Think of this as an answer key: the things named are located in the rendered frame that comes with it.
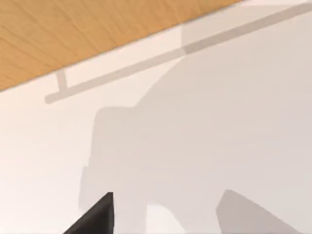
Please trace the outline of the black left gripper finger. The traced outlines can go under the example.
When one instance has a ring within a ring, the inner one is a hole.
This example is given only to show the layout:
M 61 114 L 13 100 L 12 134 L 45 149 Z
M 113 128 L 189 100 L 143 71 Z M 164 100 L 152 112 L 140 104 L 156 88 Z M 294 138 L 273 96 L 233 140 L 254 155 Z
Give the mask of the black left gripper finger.
M 114 234 L 114 197 L 106 193 L 63 234 Z

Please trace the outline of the wooden cupboard front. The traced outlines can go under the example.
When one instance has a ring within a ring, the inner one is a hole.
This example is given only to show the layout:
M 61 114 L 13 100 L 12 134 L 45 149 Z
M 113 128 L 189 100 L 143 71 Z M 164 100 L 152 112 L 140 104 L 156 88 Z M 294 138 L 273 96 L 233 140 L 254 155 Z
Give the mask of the wooden cupboard front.
M 0 92 L 243 0 L 0 0 Z

